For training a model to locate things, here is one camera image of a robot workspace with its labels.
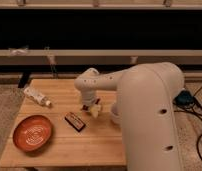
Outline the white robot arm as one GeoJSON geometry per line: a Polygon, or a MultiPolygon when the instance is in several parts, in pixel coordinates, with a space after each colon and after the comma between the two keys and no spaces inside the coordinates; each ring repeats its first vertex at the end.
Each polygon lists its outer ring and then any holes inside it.
{"type": "Polygon", "coordinates": [[[74,85],[86,106],[95,102],[98,90],[116,93],[128,171],[183,171],[173,109],[184,87],[179,67],[149,63],[108,74],[89,68],[74,85]]]}

